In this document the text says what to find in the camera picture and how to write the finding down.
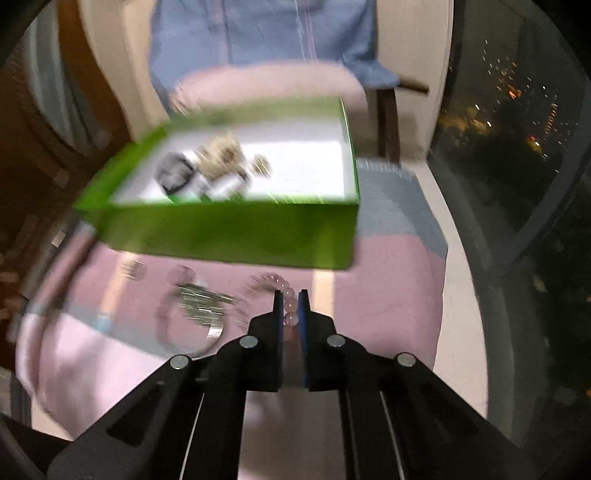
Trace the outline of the silver bangle with green stones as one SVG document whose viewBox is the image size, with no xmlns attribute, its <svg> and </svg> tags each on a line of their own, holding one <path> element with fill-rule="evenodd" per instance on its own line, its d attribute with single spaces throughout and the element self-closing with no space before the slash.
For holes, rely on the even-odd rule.
<svg viewBox="0 0 591 480">
<path fill-rule="evenodd" d="M 245 299 L 211 291 L 201 285 L 190 282 L 177 283 L 166 293 L 156 309 L 156 328 L 158 341 L 167 348 L 173 347 L 169 335 L 170 312 L 178 307 L 183 317 L 197 325 L 207 328 L 207 341 L 197 350 L 179 352 L 192 360 L 204 358 L 219 344 L 221 336 L 228 326 L 228 308 L 238 311 L 238 324 L 244 325 L 242 314 L 245 313 Z"/>
</svg>

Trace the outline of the black watch band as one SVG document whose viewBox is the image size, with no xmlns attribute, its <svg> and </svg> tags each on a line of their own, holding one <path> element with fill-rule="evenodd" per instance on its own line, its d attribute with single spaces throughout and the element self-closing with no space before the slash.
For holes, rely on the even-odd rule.
<svg viewBox="0 0 591 480">
<path fill-rule="evenodd" d="M 181 152 L 165 155 L 156 169 L 154 179 L 167 196 L 174 195 L 192 180 L 194 164 Z"/>
</svg>

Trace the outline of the carved brown wooden chair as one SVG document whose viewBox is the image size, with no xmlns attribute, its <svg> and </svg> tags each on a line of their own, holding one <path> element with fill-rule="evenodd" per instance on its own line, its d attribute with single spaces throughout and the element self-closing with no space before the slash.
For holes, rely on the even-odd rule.
<svg viewBox="0 0 591 480">
<path fill-rule="evenodd" d="M 131 136 L 79 1 L 4 1 L 1 15 L 1 323 L 25 302 L 43 241 Z"/>
</svg>

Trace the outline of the cream white wristwatch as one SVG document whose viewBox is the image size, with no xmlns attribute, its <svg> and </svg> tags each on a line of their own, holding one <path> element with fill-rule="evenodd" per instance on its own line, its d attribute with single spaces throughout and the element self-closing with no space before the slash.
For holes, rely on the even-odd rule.
<svg viewBox="0 0 591 480">
<path fill-rule="evenodd" d="M 242 197 L 249 186 L 249 174 L 245 169 L 245 156 L 238 140 L 231 134 L 219 135 L 197 149 L 195 160 L 195 193 L 208 198 L 214 184 L 229 175 L 238 176 L 240 182 L 229 197 Z"/>
</svg>

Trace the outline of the dark wooden chair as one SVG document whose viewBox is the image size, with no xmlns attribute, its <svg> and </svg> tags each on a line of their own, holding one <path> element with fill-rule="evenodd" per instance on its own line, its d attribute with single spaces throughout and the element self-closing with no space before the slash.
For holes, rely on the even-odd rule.
<svg viewBox="0 0 591 480">
<path fill-rule="evenodd" d="M 401 77 L 397 87 L 379 88 L 377 100 L 378 154 L 392 163 L 401 160 L 401 140 L 396 89 L 428 96 L 429 86 L 411 77 Z"/>
</svg>

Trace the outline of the pink cushion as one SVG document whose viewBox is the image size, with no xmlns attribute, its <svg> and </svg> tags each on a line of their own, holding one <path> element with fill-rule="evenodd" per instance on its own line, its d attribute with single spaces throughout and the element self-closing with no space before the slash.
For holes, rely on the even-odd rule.
<svg viewBox="0 0 591 480">
<path fill-rule="evenodd" d="M 329 61 L 280 61 L 218 67 L 183 77 L 168 95 L 178 112 L 233 106 L 250 101 L 338 97 L 353 138 L 370 135 L 372 120 L 363 86 L 345 66 Z"/>
</svg>

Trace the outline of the blue plaid cloth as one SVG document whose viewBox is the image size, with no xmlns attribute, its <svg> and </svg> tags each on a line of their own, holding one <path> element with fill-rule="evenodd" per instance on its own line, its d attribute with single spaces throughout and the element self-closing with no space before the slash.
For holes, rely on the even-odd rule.
<svg viewBox="0 0 591 480">
<path fill-rule="evenodd" d="M 399 85 L 378 60 L 373 1 L 158 1 L 149 71 L 165 111 L 181 79 L 212 67 L 335 61 L 370 89 Z"/>
</svg>

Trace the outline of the pink plaid cloth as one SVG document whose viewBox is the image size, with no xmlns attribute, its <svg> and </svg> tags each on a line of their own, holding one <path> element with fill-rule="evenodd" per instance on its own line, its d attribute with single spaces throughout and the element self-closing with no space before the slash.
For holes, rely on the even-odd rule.
<svg viewBox="0 0 591 480">
<path fill-rule="evenodd" d="M 349 479 L 410 475 L 394 415 L 394 392 L 427 373 L 441 329 L 445 263 L 439 229 L 415 175 L 384 162 L 360 163 L 362 220 L 388 228 L 363 238 L 356 283 L 335 294 L 335 316 L 295 298 L 300 320 L 287 325 L 274 292 L 252 319 L 204 353 L 146 357 L 95 333 L 54 382 L 52 414 L 62 440 L 30 428 L 1 429 L 3 474 L 18 479 L 235 479 L 249 454 L 329 450 Z M 392 345 L 428 308 L 425 354 L 370 353 Z"/>
</svg>

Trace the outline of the green cardboard box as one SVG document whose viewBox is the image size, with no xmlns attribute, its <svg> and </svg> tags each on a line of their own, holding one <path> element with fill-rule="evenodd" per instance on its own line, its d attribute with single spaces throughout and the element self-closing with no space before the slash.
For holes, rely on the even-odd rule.
<svg viewBox="0 0 591 480">
<path fill-rule="evenodd" d="M 166 194 L 157 173 L 223 135 L 242 174 L 201 174 Z M 76 201 L 115 250 L 218 262 L 346 270 L 361 194 L 338 98 L 263 101 L 178 115 L 120 150 Z"/>
</svg>

